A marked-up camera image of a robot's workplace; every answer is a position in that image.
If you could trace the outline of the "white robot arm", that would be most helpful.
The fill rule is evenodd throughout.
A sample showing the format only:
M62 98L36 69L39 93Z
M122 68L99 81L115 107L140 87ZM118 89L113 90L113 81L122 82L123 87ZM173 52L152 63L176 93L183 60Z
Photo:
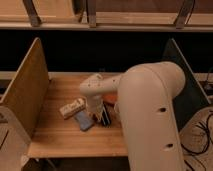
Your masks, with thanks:
M103 78L94 74L79 89L89 113L102 115L102 95L115 92L131 171L185 171L172 100L185 86L173 62L139 64Z

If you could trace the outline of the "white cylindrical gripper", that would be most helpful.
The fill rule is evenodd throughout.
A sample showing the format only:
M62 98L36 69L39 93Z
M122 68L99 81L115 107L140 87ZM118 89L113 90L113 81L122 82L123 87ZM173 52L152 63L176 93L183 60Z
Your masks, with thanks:
M96 117L101 117L103 112L103 99L101 95L90 96L87 98L87 111Z

